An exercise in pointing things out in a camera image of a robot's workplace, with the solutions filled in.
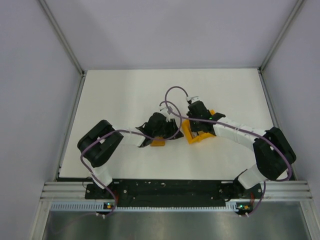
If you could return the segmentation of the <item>yellow plastic bin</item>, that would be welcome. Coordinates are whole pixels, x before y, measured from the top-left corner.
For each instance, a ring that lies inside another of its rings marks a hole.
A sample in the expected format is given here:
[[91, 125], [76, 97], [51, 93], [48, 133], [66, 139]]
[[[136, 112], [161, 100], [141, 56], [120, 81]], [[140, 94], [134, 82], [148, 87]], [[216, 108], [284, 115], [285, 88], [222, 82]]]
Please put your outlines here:
[[205, 122], [183, 120], [182, 131], [189, 144], [199, 143], [204, 139], [215, 137], [213, 125]]

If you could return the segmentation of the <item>orange leather card holder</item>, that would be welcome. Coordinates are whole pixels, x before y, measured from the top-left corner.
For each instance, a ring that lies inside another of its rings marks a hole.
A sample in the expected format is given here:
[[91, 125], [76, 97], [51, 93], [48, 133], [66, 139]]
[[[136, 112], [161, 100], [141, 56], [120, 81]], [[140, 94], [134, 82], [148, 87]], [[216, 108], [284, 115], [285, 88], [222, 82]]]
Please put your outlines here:
[[166, 145], [166, 141], [162, 138], [153, 140], [150, 144], [151, 147], [164, 147]]

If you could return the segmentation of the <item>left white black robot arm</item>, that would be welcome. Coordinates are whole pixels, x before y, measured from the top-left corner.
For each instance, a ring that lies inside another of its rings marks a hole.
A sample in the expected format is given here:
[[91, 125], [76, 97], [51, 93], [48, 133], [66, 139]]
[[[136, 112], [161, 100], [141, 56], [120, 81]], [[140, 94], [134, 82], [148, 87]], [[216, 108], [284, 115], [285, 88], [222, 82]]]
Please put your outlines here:
[[116, 130], [111, 123], [103, 119], [78, 141], [77, 148], [81, 162], [97, 185], [97, 194], [106, 199], [114, 191], [107, 161], [116, 149], [125, 145], [144, 148], [150, 146], [155, 139], [176, 140], [183, 136], [175, 119], [155, 112], [141, 126], [124, 131]]

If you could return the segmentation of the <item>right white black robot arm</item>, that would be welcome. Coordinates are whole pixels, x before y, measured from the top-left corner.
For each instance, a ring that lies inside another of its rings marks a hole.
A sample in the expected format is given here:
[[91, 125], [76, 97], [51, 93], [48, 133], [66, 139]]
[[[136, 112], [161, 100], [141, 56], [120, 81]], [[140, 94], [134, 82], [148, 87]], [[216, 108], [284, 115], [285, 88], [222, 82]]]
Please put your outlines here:
[[297, 156], [283, 132], [277, 128], [263, 130], [240, 124], [216, 112], [211, 113], [198, 96], [187, 97], [189, 129], [192, 138], [210, 134], [223, 137], [253, 151], [255, 164], [236, 177], [233, 192], [245, 198], [252, 187], [266, 180], [278, 181], [287, 172], [292, 174], [291, 164]]

